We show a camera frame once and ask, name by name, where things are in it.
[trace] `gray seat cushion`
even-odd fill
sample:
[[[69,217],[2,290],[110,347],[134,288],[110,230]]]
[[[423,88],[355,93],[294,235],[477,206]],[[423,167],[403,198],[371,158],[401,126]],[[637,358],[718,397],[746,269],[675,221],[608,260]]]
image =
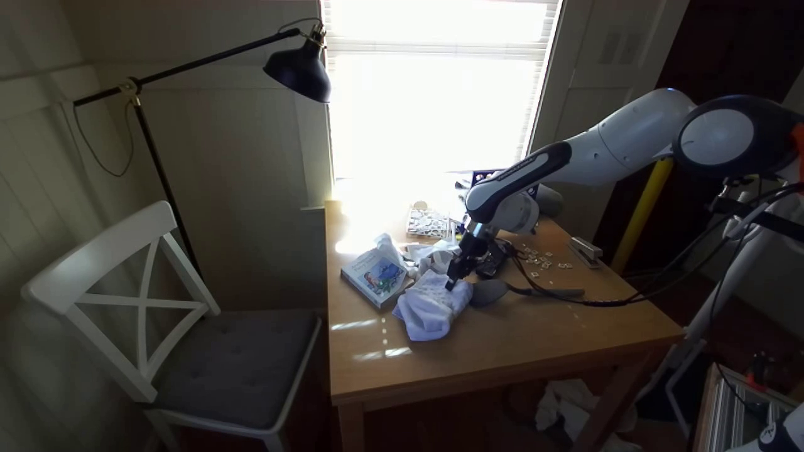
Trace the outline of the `gray seat cushion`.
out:
[[[275,427],[319,317],[305,309],[201,318],[156,376],[156,406]]]

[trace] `tabletop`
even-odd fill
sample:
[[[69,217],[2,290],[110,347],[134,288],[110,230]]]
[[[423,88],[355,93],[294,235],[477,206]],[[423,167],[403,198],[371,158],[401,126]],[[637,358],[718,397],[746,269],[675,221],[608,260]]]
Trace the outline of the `tabletop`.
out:
[[[328,311],[329,388],[337,406],[362,412],[445,397],[534,376],[573,374],[668,349],[681,327],[652,301],[580,305],[505,293],[495,305],[467,305],[437,342],[411,342],[393,309],[374,309],[339,276],[347,259],[388,230],[406,237],[406,207],[347,211],[328,202]],[[523,252],[529,274],[548,288],[584,288],[587,298],[615,301],[634,293],[608,265],[588,265],[556,221],[534,235],[504,235]],[[507,283],[526,278],[507,269]]]

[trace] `lamp pole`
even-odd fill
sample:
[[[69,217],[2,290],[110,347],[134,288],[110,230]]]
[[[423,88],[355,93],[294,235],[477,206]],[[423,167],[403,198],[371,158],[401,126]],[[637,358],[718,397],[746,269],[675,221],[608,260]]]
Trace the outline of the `lamp pole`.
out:
[[[192,245],[192,237],[186,234],[186,225],[183,225],[183,217],[182,217],[182,207],[177,202],[177,195],[175,195],[175,187],[171,187],[171,180],[163,170],[163,162],[161,162],[161,156],[158,156],[158,147],[156,147],[156,139],[153,139],[153,133],[148,127],[148,117],[146,117],[146,109],[143,109],[143,102],[142,102],[142,91],[148,84],[148,83],[156,83],[156,79],[163,79],[163,77],[171,77],[171,75],[178,75],[178,72],[186,72],[186,70],[195,70],[195,67],[201,67],[201,64],[208,64],[208,62],[216,62],[216,59],[224,59],[224,58],[231,58],[231,54],[239,54],[239,52],[247,52],[247,49],[255,49],[255,47],[264,47],[269,43],[280,43],[280,39],[288,39],[288,37],[296,37],[301,34],[299,26],[289,26],[289,29],[281,29],[281,33],[275,33],[269,37],[261,37],[261,39],[252,39],[252,43],[245,43],[245,44],[236,44],[236,47],[230,47],[230,49],[221,49],[221,52],[213,52],[213,54],[206,54],[206,58],[200,58],[200,59],[188,59],[183,64],[175,64],[175,67],[166,67],[166,70],[158,70],[158,72],[152,72],[152,75],[143,75],[143,77],[132,77],[132,83],[126,84],[118,84],[118,88],[107,88],[107,91],[99,91],[99,93],[90,93],[90,96],[84,96],[78,99],[74,99],[74,108],[82,108],[82,104],[88,104],[88,102],[95,102],[95,99],[104,99],[104,98],[110,98],[110,96],[118,96],[118,93],[134,93],[134,109],[137,109],[137,121],[142,126],[142,133],[146,138],[146,147],[152,152],[152,160],[153,160],[153,167],[156,167],[156,176],[158,176],[158,182],[168,198],[168,202],[175,206],[175,214],[177,214],[177,225],[183,235],[183,245],[186,245],[186,252],[188,259],[195,260],[195,265],[201,270],[200,265],[200,259],[196,259],[196,250]]]

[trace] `window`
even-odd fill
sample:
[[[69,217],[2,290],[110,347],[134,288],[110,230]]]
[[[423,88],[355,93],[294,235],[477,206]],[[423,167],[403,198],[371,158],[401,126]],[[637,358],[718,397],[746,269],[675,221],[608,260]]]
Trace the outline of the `window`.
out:
[[[335,182],[526,156],[561,0],[325,0]]]

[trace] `table leg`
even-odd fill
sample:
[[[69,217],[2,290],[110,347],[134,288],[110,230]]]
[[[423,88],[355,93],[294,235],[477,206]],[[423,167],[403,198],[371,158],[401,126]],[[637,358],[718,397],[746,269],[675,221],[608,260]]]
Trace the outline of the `table leg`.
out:
[[[615,423],[624,419],[624,412],[628,408],[628,404],[639,394],[642,383],[648,379],[648,374],[656,369],[662,357],[664,357],[664,350],[646,354],[639,362],[620,363],[612,374],[597,412],[587,421],[587,427],[573,447],[577,452],[592,452],[592,448],[603,447],[603,441],[615,428]]]
[[[337,406],[342,452],[364,452],[364,412],[362,404],[339,404]]]

